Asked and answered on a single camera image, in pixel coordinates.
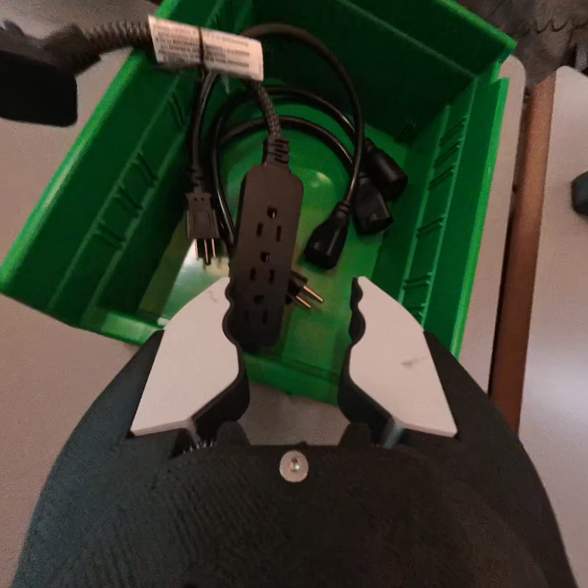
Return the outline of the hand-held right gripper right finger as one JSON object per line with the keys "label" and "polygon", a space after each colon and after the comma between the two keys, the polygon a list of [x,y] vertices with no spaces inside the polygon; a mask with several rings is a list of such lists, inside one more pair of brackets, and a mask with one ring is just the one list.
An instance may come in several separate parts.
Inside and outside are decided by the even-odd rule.
{"label": "hand-held right gripper right finger", "polygon": [[458,427],[420,323],[364,276],[352,281],[350,310],[337,392],[343,415],[366,425],[382,447],[406,432],[455,438]]}

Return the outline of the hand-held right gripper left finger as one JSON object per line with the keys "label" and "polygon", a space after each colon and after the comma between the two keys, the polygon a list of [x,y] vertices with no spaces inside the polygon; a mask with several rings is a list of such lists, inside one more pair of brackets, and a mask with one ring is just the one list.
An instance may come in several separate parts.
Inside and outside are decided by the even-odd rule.
{"label": "hand-held right gripper left finger", "polygon": [[238,422],[249,401],[243,352],[229,333],[229,278],[188,302],[163,330],[130,432],[173,430],[213,444],[225,423]]}

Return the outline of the green mat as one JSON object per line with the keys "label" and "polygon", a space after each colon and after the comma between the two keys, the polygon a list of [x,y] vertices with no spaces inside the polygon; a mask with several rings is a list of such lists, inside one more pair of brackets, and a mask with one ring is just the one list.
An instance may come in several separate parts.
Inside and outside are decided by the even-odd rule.
{"label": "green mat", "polygon": [[[343,197],[346,173],[317,140],[287,131],[304,184],[295,264],[325,303],[287,308],[278,344],[245,356],[251,380],[334,403],[350,344],[350,290],[366,276],[459,356],[516,41],[454,1],[165,1],[158,16],[237,33],[303,28],[339,58],[366,134],[406,171],[384,234],[353,227],[333,270],[302,250]],[[96,107],[1,267],[1,292],[60,322],[143,344],[226,275],[186,237],[187,137],[195,75],[136,52]]]}

